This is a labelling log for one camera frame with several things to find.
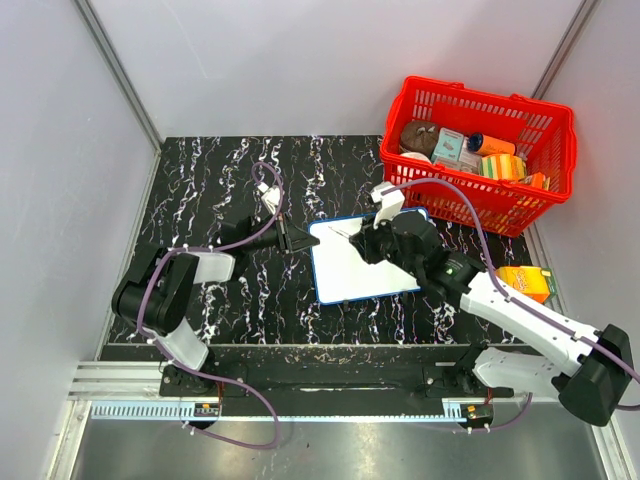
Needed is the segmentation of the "yellow green sponge pack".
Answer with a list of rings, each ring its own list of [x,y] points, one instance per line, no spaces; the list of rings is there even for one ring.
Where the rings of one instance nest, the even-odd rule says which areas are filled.
[[[478,167],[479,174],[493,180],[518,181],[527,176],[526,161],[511,154],[484,156]]]

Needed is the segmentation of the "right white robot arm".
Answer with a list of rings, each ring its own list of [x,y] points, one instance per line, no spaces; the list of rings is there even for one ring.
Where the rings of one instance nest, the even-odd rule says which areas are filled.
[[[463,394],[476,396],[488,387],[555,398],[598,427],[620,409],[633,378],[630,339],[621,328],[609,324],[598,330],[518,292],[481,262],[446,248],[417,211],[381,222],[369,215],[349,242],[366,263],[391,263],[429,296],[490,321],[534,349],[525,355],[481,348],[454,373]]]

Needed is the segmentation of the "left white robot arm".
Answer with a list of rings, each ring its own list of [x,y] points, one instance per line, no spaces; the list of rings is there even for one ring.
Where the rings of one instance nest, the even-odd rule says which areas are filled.
[[[217,373],[206,364],[208,347],[186,319],[193,288],[239,279],[255,251],[274,248],[292,254],[319,244],[285,214],[225,223],[207,250],[184,247],[172,255],[158,244],[143,243],[115,289],[111,310],[185,368],[181,381],[187,389],[206,395],[214,389]]]

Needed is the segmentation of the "white round lid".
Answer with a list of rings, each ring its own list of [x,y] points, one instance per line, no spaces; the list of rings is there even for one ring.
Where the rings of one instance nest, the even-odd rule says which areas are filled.
[[[405,158],[421,161],[421,162],[426,162],[428,164],[431,163],[431,160],[429,159],[429,157],[420,152],[403,152],[401,153],[401,156]]]

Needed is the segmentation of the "orange tube blue cap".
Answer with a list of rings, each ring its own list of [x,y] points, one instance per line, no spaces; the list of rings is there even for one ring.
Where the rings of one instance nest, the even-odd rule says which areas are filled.
[[[514,155],[516,146],[508,141],[491,137],[479,132],[468,137],[468,148],[481,156],[494,154]]]

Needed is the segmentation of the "brown round bun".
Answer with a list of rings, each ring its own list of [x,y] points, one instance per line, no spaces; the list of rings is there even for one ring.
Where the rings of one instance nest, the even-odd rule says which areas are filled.
[[[400,151],[430,156],[437,145],[439,130],[438,125],[428,121],[413,120],[407,123],[400,135]]]

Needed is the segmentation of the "orange snack box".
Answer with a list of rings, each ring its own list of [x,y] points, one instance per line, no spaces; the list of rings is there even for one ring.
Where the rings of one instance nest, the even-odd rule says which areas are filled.
[[[550,188],[550,178],[542,172],[536,172],[518,179],[516,184],[547,191]]]

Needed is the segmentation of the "red capped whiteboard marker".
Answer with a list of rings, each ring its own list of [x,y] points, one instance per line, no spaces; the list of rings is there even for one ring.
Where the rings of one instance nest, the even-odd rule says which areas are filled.
[[[337,235],[347,239],[348,241],[351,241],[355,236],[355,233],[347,232],[347,231],[341,230],[341,229],[339,229],[337,227],[329,226],[329,229],[332,232],[336,233]]]

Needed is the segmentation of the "teal small box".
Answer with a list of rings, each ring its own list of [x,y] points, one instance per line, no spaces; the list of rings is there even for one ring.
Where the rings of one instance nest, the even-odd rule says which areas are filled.
[[[441,128],[431,155],[433,164],[456,163],[464,144],[465,136],[454,130]]]

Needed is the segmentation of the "pale pink box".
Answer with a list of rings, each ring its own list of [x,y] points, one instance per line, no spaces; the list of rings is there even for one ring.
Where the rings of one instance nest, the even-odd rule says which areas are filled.
[[[468,138],[465,137],[458,157],[458,170],[464,173],[478,174],[481,161],[482,156],[468,148]]]

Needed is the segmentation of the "red plastic shopping basket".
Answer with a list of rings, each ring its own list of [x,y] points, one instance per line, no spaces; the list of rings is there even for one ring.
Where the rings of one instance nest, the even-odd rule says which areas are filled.
[[[577,144],[563,105],[409,76],[380,146],[384,178],[409,206],[464,225],[519,236],[573,193]]]

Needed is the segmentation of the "orange juice carton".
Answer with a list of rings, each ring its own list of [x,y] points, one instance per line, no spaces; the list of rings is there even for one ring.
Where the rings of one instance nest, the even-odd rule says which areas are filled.
[[[550,269],[536,266],[504,266],[495,271],[497,277],[520,293],[544,304],[557,294]]]

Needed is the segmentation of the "blue framed whiteboard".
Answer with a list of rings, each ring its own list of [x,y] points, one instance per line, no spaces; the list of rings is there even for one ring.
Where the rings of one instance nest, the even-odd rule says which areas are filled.
[[[322,305],[337,305],[419,290],[417,281],[384,260],[367,264],[349,241],[329,226],[357,233],[367,215],[318,220],[308,232],[320,240],[311,248],[316,297]]]

